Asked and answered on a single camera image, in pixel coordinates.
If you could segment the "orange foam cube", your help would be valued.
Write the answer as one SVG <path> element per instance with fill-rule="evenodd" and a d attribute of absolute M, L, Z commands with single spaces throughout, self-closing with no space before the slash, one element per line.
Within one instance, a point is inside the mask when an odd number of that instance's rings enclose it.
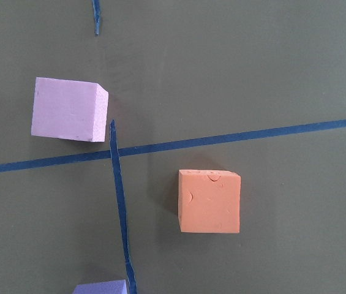
<path fill-rule="evenodd" d="M 239 233 L 241 177 L 223 170 L 178 171 L 178 220 L 183 233 Z"/>

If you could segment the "pink foam cube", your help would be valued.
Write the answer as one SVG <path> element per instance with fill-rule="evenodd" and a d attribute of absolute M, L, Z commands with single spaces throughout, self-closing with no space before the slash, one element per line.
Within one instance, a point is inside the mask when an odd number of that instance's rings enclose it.
<path fill-rule="evenodd" d="M 104 142 L 108 98 L 98 83 L 37 77 L 31 134 Z"/>

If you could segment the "purple foam cube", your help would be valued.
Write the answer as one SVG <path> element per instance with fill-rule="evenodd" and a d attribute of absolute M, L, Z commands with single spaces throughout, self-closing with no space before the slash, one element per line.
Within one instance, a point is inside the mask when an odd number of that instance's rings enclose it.
<path fill-rule="evenodd" d="M 79 284 L 73 294 L 127 294 L 125 280 Z"/>

